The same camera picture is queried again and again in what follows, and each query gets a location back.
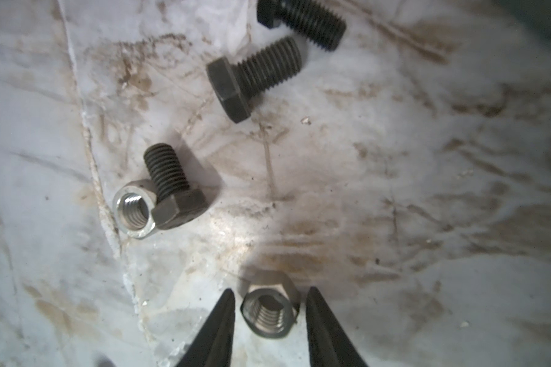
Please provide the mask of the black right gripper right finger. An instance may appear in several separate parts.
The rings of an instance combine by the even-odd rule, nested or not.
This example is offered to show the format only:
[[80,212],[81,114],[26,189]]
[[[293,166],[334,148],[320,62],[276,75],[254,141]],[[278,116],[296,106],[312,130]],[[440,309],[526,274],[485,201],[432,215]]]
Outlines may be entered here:
[[310,366],[367,366],[317,287],[309,289],[305,313]]

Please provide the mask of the silver hex nut small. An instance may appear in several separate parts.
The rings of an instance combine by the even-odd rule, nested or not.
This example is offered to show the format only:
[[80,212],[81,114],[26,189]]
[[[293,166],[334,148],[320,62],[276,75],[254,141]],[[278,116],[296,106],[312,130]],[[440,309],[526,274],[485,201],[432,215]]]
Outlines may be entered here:
[[286,273],[263,271],[246,287],[240,311],[257,336],[282,339],[295,325],[301,301],[299,290]]

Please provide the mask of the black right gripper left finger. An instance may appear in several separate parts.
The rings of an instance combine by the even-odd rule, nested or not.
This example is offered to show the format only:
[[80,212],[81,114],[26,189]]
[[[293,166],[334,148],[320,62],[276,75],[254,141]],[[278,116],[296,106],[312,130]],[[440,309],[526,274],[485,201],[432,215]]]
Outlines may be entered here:
[[236,317],[235,302],[234,292],[230,288],[226,289],[176,365],[177,367],[231,366]]

